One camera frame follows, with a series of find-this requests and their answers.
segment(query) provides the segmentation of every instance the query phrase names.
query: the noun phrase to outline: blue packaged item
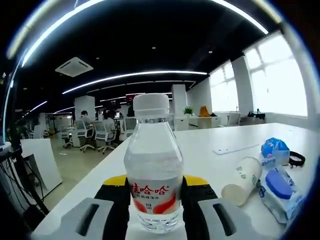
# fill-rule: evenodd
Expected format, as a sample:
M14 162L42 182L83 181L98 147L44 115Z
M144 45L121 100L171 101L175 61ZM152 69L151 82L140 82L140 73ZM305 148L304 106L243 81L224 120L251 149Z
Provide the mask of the blue packaged item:
M304 196L282 166L263 171L257 183L263 204L281 224L290 224L298 214Z
M290 149L284 141L277 138L270 138L261 146L261 153L265 159L274 158L275 167L289 164Z

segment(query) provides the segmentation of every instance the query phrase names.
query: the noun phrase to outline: plastic bag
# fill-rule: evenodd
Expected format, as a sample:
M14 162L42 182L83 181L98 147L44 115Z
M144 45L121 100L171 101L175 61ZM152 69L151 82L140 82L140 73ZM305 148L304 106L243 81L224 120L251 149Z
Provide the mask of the plastic bag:
M263 204L274 215L281 224L290 224L303 204L304 196L299 192L289 174L281 167L274 168L287 182L292 189L292 195L289 199L278 197L267 185L266 176L268 171L263 171L260 181L257 183L259 195Z
M284 141L277 138L270 138L261 146L261 153L265 159L274 158L275 166L287 165L290 159L290 149Z

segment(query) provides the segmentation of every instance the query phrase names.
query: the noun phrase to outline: white desk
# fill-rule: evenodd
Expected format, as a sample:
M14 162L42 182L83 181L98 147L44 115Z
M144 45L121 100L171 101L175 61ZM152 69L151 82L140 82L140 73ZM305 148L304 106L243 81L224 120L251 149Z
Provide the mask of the white desk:
M237 162L246 156L257 157L260 154L261 144L271 137L282 139L292 151L306 157L305 165L302 168L291 169L286 167L301 192L307 193L313 182L312 176L314 176L316 170L319 150L317 134L310 130L280 123L268 123L178 131L174 134L184 157L184 172L206 179L218 197L221 197L222 187L233 173L231 170L234 169ZM216 155L212 151L212 146L217 144L221 146L222 143L225 143L227 147L243 141L260 145L224 155ZM124 141L78 183L46 216L34 233L48 234L53 232L60 225L61 217L84 198L94 197L104 180L125 174L123 158L128 143L128 140ZM285 226L279 224L263 205L257 192L250 195L241 209L251 217L253 226L261 234L276 237L285 229ZM180 226L175 231L164 234L159 238L159 235L141 229L132 203L129 211L130 221L126 234L127 240L187 239L182 216L179 222Z

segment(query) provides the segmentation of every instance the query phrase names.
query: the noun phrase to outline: paper cup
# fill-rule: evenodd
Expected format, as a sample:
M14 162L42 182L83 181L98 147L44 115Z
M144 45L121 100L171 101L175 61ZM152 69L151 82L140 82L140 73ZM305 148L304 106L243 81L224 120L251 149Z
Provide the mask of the paper cup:
M262 167L258 159L249 156L243 158L235 168L230 183L223 187L222 197L241 206L255 188L261 173Z

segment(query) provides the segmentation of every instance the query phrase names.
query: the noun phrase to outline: water bottle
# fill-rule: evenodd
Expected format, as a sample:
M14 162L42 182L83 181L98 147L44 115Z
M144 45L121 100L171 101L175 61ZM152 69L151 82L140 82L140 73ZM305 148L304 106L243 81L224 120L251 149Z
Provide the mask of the water bottle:
M178 222L183 158L167 122L167 95L138 95L133 109L138 122L124 156L127 178L140 222L162 234Z

